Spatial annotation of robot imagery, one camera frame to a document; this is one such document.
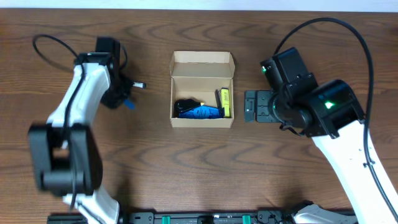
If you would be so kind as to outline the cardboard box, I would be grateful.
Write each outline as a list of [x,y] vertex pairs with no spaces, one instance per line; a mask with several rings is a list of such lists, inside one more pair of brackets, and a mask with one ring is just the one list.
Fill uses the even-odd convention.
[[[230,52],[175,51],[170,61],[170,122],[173,128],[230,128],[234,121],[233,77],[235,64]],[[217,119],[179,118],[177,100],[193,99],[216,107],[215,91],[229,91],[229,117]]]

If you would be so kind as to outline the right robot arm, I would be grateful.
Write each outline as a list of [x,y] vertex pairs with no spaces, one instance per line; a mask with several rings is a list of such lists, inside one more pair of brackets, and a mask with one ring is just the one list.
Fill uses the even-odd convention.
[[396,223],[397,192],[366,128],[366,117],[343,80],[319,85],[295,48],[261,62],[269,90],[245,93],[247,122],[277,123],[310,138],[326,157],[354,210],[346,217],[308,205],[296,223]]

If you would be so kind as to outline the blue plastic tool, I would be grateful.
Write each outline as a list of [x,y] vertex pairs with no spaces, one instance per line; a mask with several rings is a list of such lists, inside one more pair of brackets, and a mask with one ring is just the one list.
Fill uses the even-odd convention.
[[187,119],[218,119],[224,118],[224,114],[218,108],[210,106],[199,106],[192,110],[179,114],[179,118]]

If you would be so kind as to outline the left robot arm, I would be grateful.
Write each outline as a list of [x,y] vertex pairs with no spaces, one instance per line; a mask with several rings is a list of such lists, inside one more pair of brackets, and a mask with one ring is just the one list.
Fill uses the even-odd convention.
[[116,109],[128,102],[133,82],[121,71],[125,48],[112,37],[98,37],[95,50],[75,54],[73,79],[45,123],[28,131],[37,188],[59,196],[88,223],[128,223],[102,184],[103,163],[92,125],[99,105]]

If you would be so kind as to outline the red black stapler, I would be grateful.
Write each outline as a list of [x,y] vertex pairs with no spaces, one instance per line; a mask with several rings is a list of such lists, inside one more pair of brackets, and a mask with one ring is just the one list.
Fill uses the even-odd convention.
[[224,108],[222,107],[220,92],[218,90],[215,90],[215,98],[216,98],[216,104],[217,104],[217,109],[218,109],[220,118],[223,118],[224,117]]

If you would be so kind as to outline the yellow highlighter pen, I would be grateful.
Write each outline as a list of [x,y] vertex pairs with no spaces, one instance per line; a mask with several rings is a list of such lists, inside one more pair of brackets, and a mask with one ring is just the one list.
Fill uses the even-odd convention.
[[220,90],[221,107],[224,109],[224,118],[230,118],[230,102],[229,102],[229,89],[222,88]]

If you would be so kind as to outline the blue white marker pen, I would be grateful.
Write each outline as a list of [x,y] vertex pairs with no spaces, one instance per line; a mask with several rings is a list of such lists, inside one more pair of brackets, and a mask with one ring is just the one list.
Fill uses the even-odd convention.
[[131,100],[129,100],[129,99],[125,99],[124,100],[124,104],[125,104],[125,106],[127,107],[127,108],[129,108],[130,110],[133,110],[136,106],[135,106],[135,104],[131,101]]

